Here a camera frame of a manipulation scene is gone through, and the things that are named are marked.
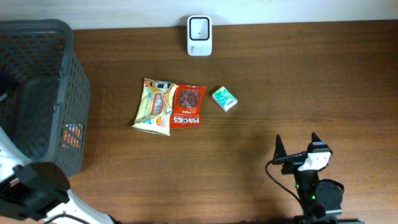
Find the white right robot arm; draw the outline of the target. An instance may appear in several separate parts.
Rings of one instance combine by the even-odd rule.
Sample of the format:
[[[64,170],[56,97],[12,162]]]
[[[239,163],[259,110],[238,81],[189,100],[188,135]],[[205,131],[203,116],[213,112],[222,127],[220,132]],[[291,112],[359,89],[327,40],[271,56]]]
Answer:
[[[312,133],[307,150],[288,155],[282,138],[275,138],[273,158],[265,165],[268,177],[280,188],[291,194],[298,201],[302,215],[293,218],[299,224],[349,224],[361,223],[360,220],[340,220],[341,203],[345,187],[331,180],[320,179],[318,173],[328,167],[333,151],[316,133]],[[292,174],[295,179],[296,193],[277,181],[268,171],[270,165],[281,165],[281,174]]]

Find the red Hacks candy bag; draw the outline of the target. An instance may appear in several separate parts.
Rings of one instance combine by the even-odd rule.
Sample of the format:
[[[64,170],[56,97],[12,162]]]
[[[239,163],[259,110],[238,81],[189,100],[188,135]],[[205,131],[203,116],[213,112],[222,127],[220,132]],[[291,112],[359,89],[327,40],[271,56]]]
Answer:
[[[201,125],[200,110],[205,86],[179,85],[174,95],[171,129],[191,128]]]

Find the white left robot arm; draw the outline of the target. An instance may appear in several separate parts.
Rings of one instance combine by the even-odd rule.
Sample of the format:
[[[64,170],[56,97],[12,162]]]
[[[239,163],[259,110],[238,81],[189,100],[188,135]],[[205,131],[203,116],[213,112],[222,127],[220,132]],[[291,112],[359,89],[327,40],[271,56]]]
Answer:
[[[77,197],[53,162],[32,162],[1,130],[1,216],[44,223],[116,224]]]

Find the orange snack pack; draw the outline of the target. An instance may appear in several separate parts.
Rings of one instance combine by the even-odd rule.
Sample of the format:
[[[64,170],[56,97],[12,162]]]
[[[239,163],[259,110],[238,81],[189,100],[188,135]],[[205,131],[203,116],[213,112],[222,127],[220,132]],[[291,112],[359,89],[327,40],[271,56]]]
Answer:
[[[66,124],[62,130],[62,147],[63,148],[81,148],[83,146],[84,125]]]

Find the yellow snack bag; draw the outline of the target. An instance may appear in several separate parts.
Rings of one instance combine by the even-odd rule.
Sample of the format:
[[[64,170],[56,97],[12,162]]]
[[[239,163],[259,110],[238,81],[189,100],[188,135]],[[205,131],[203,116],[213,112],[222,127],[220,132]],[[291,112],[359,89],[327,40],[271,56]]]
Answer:
[[[178,85],[172,82],[144,79],[141,101],[132,128],[170,136],[170,118]]]

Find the teal tissue pack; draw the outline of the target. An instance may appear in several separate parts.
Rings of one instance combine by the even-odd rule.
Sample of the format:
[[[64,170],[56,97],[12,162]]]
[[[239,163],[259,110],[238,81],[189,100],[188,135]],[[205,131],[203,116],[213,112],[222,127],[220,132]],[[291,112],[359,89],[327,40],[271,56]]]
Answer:
[[[224,112],[229,111],[238,103],[238,100],[224,86],[212,94],[212,99]]]

